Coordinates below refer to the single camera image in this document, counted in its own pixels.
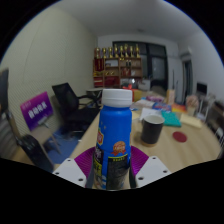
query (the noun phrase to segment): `red mat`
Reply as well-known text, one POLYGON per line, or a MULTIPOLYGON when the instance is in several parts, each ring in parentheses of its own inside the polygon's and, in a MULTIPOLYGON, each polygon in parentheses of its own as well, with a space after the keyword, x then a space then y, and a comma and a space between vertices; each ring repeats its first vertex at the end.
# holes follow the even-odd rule
POLYGON ((184 133, 179 132, 179 131, 174 132, 173 137, 178 142, 186 142, 187 141, 187 136, 184 133))

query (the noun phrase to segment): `white bottle cap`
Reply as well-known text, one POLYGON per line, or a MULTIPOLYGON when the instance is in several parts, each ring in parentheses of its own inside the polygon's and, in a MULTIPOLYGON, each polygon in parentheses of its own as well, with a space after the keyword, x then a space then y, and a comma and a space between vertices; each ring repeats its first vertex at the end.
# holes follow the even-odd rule
POLYGON ((132 91, 124 89, 104 89, 102 104, 108 107, 130 107, 132 104, 132 91))

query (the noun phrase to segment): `door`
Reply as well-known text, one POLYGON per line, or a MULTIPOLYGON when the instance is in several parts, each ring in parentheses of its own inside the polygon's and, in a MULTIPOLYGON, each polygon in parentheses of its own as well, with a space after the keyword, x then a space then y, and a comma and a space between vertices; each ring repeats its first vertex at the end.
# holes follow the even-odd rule
POLYGON ((193 70, 191 60, 183 62, 183 99, 182 102, 185 104, 186 97, 192 94, 193 89, 193 70))

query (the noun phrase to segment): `ceiling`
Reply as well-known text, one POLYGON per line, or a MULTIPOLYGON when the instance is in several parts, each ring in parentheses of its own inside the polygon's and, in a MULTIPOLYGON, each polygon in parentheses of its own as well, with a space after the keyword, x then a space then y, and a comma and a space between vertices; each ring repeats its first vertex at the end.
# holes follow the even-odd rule
POLYGON ((62 0, 54 7, 70 13, 96 36, 142 34, 179 41, 201 30, 163 0, 62 0))

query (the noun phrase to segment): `purple sign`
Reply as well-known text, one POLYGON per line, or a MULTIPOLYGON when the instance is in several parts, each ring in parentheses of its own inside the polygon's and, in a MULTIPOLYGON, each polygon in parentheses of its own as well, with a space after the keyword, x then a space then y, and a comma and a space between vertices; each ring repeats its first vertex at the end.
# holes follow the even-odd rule
POLYGON ((36 128, 44 118, 53 114, 47 92, 27 100, 20 105, 20 108, 30 131, 36 128))

